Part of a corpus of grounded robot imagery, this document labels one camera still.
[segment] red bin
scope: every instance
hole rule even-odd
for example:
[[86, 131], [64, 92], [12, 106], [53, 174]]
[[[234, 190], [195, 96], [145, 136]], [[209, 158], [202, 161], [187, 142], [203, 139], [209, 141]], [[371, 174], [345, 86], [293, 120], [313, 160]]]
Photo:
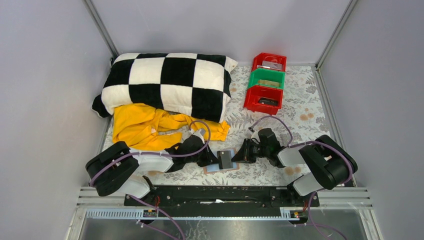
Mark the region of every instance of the red bin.
[[271, 69], [275, 71], [286, 71], [287, 57], [262, 52], [253, 59], [251, 72], [257, 68]]
[[276, 115], [283, 105], [283, 90], [254, 85], [247, 89], [244, 107], [252, 112]]

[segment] green plastic crate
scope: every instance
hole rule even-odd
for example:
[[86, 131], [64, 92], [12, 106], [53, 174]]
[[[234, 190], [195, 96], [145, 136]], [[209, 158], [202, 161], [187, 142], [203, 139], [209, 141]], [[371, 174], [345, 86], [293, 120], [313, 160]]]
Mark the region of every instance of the green plastic crate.
[[284, 78], [286, 73], [266, 68], [257, 68], [250, 74], [248, 89], [261, 85], [269, 88], [284, 89]]

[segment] yellow cloth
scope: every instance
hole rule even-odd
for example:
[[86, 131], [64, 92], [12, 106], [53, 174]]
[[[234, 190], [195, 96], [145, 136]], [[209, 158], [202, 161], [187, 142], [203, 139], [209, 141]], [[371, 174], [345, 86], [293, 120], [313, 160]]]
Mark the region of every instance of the yellow cloth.
[[[113, 116], [113, 142], [124, 141], [128, 147], [139, 150], [160, 151], [173, 146], [181, 141], [181, 132], [159, 135], [158, 132], [166, 132], [179, 129], [190, 124], [196, 118], [185, 114], [171, 115], [162, 109], [156, 109], [143, 103], [135, 103], [115, 107]], [[204, 120], [210, 128], [210, 140], [225, 141], [230, 126], [227, 122], [216, 123]], [[203, 126], [195, 122], [191, 126], [198, 130]]]

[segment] fabric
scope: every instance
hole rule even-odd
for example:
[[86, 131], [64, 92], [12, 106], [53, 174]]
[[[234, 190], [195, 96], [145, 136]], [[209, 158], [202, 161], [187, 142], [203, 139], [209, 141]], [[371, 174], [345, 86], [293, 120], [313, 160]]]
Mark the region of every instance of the fabric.
[[[167, 135], [159, 135], [158, 132], [177, 130], [196, 120], [185, 114], [171, 115], [165, 110], [143, 103], [116, 107], [113, 118], [113, 142], [124, 141], [129, 147], [146, 151], [160, 151], [181, 142], [181, 132]], [[204, 122], [210, 128], [211, 141], [225, 141], [230, 129], [226, 121]], [[199, 122], [193, 123], [191, 127], [194, 131], [205, 128]]]
[[125, 53], [114, 61], [92, 109], [105, 118], [118, 106], [143, 103], [222, 123], [237, 64], [223, 55]]
[[[259, 118], [267, 115], [262, 112], [252, 112], [243, 108], [252, 66], [238, 66], [231, 72], [231, 101], [227, 105], [225, 121], [230, 125], [225, 141], [211, 141], [210, 149], [216, 153], [219, 150], [236, 149], [242, 146], [243, 139], [250, 137], [248, 127]], [[275, 115], [282, 119], [293, 133], [293, 144], [329, 135], [329, 124], [320, 101], [314, 72], [310, 66], [287, 66], [285, 78], [283, 107]], [[110, 147], [113, 136], [113, 120], [106, 134], [103, 150]], [[289, 139], [289, 133], [277, 120], [266, 118], [259, 122], [255, 130], [271, 128], [283, 145]], [[179, 130], [182, 137], [188, 138], [187, 127]], [[153, 185], [219, 185], [219, 186], [286, 186], [297, 178], [309, 173], [306, 164], [276, 168], [271, 166], [266, 158], [259, 158], [253, 164], [240, 164], [235, 171], [213, 172], [205, 174], [204, 169], [197, 164], [186, 164], [178, 172], [149, 172], [147, 177]]]

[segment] red plastic crate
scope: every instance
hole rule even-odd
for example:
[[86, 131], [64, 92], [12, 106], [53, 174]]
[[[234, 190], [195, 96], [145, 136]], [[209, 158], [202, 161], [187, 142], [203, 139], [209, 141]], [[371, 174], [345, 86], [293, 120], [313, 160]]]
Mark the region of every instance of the red plastic crate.
[[262, 52], [261, 54], [257, 55], [253, 59], [253, 65], [252, 65], [251, 72], [255, 71], [258, 68], [258, 66], [263, 66], [263, 61], [267, 61], [267, 62], [281, 64], [282, 65], [282, 69], [264, 67], [266, 69], [271, 69], [271, 70], [281, 71], [281, 72], [285, 72], [286, 71], [287, 57], [280, 56], [280, 55], [275, 55], [275, 54], [271, 54], [271, 53]]
[[[272, 99], [278, 102], [277, 106], [259, 103], [261, 98]], [[261, 85], [252, 86], [247, 90], [244, 107], [252, 112], [261, 112], [276, 115], [283, 105], [283, 90]]]

